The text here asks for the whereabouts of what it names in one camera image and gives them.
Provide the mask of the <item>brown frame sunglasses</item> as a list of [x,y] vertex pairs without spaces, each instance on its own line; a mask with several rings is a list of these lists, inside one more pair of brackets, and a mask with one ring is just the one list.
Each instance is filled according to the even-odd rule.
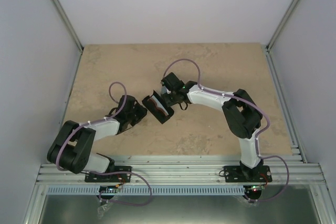
[[168,111],[166,108],[163,106],[163,104],[156,98],[156,97],[150,97],[149,102],[155,107],[157,111],[160,111],[163,113],[165,116],[168,116]]

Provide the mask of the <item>black glasses case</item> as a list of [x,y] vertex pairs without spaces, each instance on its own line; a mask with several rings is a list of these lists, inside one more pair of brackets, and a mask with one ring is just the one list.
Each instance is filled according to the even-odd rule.
[[161,124],[164,124],[174,115],[174,110],[166,106],[164,100],[156,91],[153,91],[152,95],[146,96],[142,100],[142,104]]

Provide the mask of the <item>light blue cloth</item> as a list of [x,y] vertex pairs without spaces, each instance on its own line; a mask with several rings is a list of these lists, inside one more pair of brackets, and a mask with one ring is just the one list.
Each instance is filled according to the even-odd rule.
[[155,97],[154,95],[151,96],[151,100],[153,101],[153,103],[155,104],[155,106],[157,108],[160,108],[160,109],[165,109],[165,105],[157,98]]

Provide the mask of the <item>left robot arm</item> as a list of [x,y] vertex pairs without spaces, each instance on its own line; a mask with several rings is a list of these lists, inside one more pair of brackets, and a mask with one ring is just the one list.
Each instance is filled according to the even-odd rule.
[[66,121],[47,153],[47,161],[74,174],[97,173],[102,181],[108,182],[115,175],[114,160],[93,153],[93,143],[127,131],[146,115],[147,109],[135,97],[123,95],[118,106],[111,109],[101,120],[82,124],[72,120]]

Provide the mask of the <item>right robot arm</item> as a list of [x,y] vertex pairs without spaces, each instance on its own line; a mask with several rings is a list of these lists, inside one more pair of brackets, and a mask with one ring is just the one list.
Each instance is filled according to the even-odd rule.
[[161,80],[161,85],[161,97],[168,107],[181,103],[199,104],[223,112],[230,131],[239,139],[242,178],[252,182],[260,176],[264,162],[259,157],[257,135],[263,117],[245,90],[224,92],[195,81],[184,83],[172,72]]

